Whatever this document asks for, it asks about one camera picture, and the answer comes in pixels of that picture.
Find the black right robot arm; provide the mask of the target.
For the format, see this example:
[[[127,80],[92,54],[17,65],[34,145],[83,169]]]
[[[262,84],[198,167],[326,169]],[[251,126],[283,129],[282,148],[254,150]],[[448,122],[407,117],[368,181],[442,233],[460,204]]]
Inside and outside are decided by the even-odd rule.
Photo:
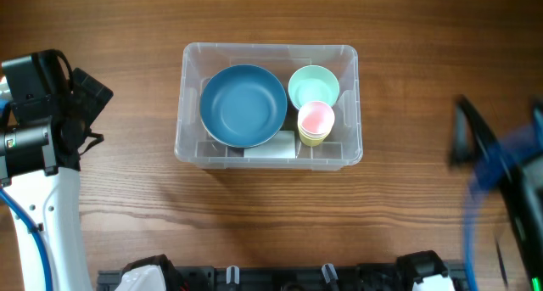
[[[533,103],[532,121],[497,137],[465,96],[455,101],[449,164],[473,167],[463,208],[463,276],[433,251],[404,255],[395,262],[402,290],[475,290],[475,225],[484,201],[501,195],[531,290],[542,288],[542,102]]]

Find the cream plastic cup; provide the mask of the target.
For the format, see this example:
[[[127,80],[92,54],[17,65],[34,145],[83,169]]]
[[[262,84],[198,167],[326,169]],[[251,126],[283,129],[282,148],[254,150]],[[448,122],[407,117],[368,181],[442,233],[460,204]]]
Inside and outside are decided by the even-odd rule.
[[[313,134],[313,133],[309,133],[306,129],[300,127],[299,133],[301,136],[306,137],[311,140],[324,140],[330,132]]]

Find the dark blue bowl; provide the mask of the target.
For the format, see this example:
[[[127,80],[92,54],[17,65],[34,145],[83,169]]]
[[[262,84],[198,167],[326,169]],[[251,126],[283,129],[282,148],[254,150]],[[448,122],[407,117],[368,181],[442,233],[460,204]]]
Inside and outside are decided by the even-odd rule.
[[[202,91],[199,115],[286,114],[288,97],[278,78],[269,70],[252,64],[234,65],[215,74]]]

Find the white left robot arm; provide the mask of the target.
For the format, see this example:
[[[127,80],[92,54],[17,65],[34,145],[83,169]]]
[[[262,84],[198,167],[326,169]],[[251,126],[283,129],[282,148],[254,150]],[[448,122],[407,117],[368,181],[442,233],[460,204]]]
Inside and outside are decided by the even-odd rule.
[[[113,92],[57,49],[1,64],[1,200],[9,207],[27,290],[89,290],[81,235],[81,156]]]

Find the pink plastic cup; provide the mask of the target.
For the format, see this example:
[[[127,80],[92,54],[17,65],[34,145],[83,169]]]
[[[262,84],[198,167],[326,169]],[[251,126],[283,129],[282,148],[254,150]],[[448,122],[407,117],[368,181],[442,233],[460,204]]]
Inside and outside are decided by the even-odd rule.
[[[298,113],[298,126],[307,134],[321,136],[329,133],[335,122],[335,113],[330,105],[322,101],[304,104]]]

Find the mint green small bowl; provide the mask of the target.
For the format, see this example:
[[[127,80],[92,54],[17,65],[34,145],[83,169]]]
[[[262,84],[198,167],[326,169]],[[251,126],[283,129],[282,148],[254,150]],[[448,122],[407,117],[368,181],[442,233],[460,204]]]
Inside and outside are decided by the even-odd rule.
[[[339,91],[336,75],[320,65],[307,65],[296,70],[288,82],[288,96],[296,109],[312,101],[334,106]]]

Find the yellow plastic cup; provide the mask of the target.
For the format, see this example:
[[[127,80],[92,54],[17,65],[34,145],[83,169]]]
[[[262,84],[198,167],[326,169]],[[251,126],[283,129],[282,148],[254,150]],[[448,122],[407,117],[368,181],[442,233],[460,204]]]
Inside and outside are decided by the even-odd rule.
[[[299,139],[304,145],[306,145],[308,147],[315,147],[315,146],[318,146],[319,144],[321,144],[326,139],[326,136],[323,136],[323,137],[308,137],[304,133],[300,133]]]

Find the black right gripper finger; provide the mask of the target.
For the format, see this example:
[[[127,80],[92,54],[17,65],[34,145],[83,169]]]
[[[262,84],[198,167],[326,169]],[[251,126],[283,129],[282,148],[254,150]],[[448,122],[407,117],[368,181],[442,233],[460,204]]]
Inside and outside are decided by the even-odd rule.
[[[449,166],[490,163],[502,156],[501,145],[486,120],[464,95],[455,100]]]
[[[542,124],[543,124],[543,116],[542,116],[542,99],[541,98],[535,98],[532,103],[532,124],[535,134],[541,134],[542,133]]]

